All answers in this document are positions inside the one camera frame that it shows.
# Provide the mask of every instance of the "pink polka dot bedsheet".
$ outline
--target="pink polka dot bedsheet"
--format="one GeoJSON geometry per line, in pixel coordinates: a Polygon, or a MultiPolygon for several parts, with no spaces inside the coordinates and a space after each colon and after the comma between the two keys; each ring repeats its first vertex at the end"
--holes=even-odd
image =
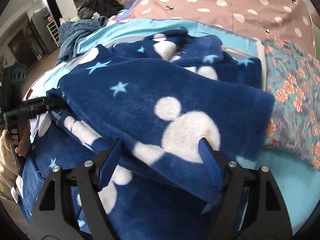
{"type": "Polygon", "coordinates": [[[140,0],[130,14],[130,20],[195,20],[259,40],[271,31],[315,56],[312,23],[302,0],[140,0]]]}

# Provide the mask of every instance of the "refrigerator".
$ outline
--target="refrigerator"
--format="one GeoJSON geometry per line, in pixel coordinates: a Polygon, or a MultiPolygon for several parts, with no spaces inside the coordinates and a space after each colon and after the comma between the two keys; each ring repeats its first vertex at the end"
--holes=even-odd
{"type": "Polygon", "coordinates": [[[44,17],[47,16],[48,13],[49,12],[47,8],[33,13],[30,19],[30,26],[43,50],[47,54],[51,54],[57,48],[57,46],[46,29],[48,21],[44,17]]]}

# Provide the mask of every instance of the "doorway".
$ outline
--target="doorway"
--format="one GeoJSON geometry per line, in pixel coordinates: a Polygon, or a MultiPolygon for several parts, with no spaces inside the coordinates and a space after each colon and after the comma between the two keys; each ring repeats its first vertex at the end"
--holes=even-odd
{"type": "Polygon", "coordinates": [[[59,10],[59,7],[57,5],[56,0],[47,0],[48,6],[50,8],[50,11],[52,13],[52,16],[57,23],[58,27],[60,27],[60,18],[62,18],[61,12],[59,10]]]}
{"type": "Polygon", "coordinates": [[[8,44],[14,57],[21,64],[31,67],[37,61],[36,55],[33,53],[27,39],[22,31],[19,31],[8,44]]]}

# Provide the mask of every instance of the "metal screw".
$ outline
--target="metal screw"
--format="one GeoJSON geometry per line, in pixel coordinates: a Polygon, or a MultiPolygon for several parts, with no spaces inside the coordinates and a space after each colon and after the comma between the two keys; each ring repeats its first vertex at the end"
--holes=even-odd
{"type": "Polygon", "coordinates": [[[86,161],[84,163],[84,166],[87,167],[87,168],[91,167],[92,165],[93,165],[93,161],[86,161]]]}
{"type": "Polygon", "coordinates": [[[230,161],[228,163],[228,165],[231,167],[231,168],[235,168],[237,166],[237,163],[235,161],[230,161]]]}
{"type": "Polygon", "coordinates": [[[267,166],[262,166],[262,167],[261,167],[261,170],[262,170],[263,172],[268,172],[268,171],[269,171],[269,168],[268,168],[267,166]]]}
{"type": "Polygon", "coordinates": [[[54,166],[53,168],[52,168],[52,171],[53,172],[58,172],[58,171],[60,171],[60,166],[54,166]]]}

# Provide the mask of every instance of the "beige sleeve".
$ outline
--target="beige sleeve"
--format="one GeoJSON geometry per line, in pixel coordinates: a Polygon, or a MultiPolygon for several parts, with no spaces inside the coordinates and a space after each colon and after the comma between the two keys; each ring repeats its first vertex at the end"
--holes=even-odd
{"type": "Polygon", "coordinates": [[[10,146],[0,137],[0,201],[17,226],[28,232],[28,222],[11,195],[20,167],[14,164],[10,146]]]}

